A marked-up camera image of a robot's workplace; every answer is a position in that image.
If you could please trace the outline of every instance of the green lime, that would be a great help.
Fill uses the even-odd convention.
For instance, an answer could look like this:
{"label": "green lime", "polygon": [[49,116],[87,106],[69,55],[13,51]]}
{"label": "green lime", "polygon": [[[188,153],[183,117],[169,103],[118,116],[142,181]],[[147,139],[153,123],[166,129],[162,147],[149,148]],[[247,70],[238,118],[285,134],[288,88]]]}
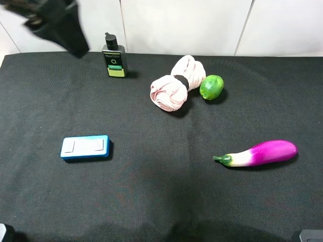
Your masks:
{"label": "green lime", "polygon": [[200,86],[200,94],[205,100],[217,98],[222,92],[224,83],[220,76],[207,76]]}

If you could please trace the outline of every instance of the blue case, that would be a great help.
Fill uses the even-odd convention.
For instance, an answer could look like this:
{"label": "blue case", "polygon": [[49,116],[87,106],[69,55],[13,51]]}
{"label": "blue case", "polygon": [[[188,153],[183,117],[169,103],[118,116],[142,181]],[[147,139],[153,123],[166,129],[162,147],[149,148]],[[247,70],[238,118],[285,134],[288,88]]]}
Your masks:
{"label": "blue case", "polygon": [[64,160],[90,157],[108,157],[108,135],[67,137],[63,140],[61,158]]}

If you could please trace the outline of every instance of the purple eggplant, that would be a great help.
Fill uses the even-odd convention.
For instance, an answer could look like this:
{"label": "purple eggplant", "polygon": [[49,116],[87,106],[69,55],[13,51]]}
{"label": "purple eggplant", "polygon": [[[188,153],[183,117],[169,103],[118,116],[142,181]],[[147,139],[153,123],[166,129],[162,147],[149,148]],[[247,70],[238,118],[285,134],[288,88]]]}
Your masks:
{"label": "purple eggplant", "polygon": [[292,142],[271,140],[240,153],[214,156],[213,159],[226,166],[257,166],[289,160],[296,154],[297,147]]}

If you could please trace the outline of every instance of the black pump cap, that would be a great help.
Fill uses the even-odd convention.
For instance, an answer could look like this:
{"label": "black pump cap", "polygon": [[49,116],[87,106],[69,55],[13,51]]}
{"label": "black pump cap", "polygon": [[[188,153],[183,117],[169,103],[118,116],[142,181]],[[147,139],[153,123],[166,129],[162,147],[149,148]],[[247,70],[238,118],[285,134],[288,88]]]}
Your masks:
{"label": "black pump cap", "polygon": [[105,33],[106,46],[110,50],[118,49],[117,37],[114,34]]}

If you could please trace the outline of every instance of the black fabric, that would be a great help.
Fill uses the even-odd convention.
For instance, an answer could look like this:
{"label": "black fabric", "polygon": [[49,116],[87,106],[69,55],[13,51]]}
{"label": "black fabric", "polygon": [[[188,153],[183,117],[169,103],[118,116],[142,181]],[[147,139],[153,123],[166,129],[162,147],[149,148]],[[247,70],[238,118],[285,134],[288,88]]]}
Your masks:
{"label": "black fabric", "polygon": [[184,77],[184,76],[181,76],[181,75],[175,75],[174,76],[177,80],[179,80],[181,83],[183,83],[183,85],[186,87],[186,89],[188,90],[190,85],[188,83],[188,80]]}
{"label": "black fabric", "polygon": [[[323,58],[195,57],[223,77],[167,113],[152,81],[180,56],[129,54],[126,79],[101,53],[7,56],[0,68],[0,222],[28,241],[285,241],[323,228]],[[113,156],[67,164],[69,136],[108,134]],[[298,157],[226,168],[214,155],[273,139]]]}

